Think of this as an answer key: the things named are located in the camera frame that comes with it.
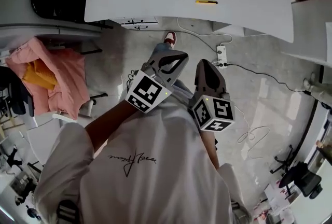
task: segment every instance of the yellow cloth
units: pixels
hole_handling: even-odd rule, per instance
[[[58,83],[55,74],[41,59],[27,64],[23,80],[49,90],[53,90]]]

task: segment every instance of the pink jacket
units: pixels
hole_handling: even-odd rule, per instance
[[[55,74],[58,84],[54,90],[47,90],[23,81],[33,97],[35,114],[60,110],[76,120],[81,105],[90,98],[85,82],[84,57],[72,49],[49,51],[40,40],[32,38],[17,48],[6,63],[22,79],[27,63],[39,58]]]

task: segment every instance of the pen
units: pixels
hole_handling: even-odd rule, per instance
[[[197,4],[209,4],[209,5],[216,5],[218,4],[217,1],[212,1],[212,0],[196,0]]]

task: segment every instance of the black signature print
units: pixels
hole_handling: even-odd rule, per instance
[[[128,177],[131,167],[133,164],[135,164],[137,162],[137,164],[140,163],[140,161],[143,160],[149,160],[149,161],[153,161],[156,164],[156,159],[154,158],[149,158],[149,157],[145,157],[143,156],[144,152],[140,153],[140,154],[136,154],[136,149],[135,149],[135,154],[134,157],[131,158],[131,155],[129,156],[129,158],[124,158],[124,157],[115,157],[115,156],[111,156],[109,155],[108,158],[109,159],[117,159],[120,160],[121,162],[127,162],[124,166],[123,166],[123,170],[124,170],[124,174],[126,175],[126,177]]]

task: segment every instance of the black and white marker cube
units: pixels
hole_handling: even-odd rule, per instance
[[[202,95],[192,110],[202,131],[220,132],[235,123],[232,101]]]
[[[126,101],[144,113],[148,113],[172,92],[139,70],[134,77]]]

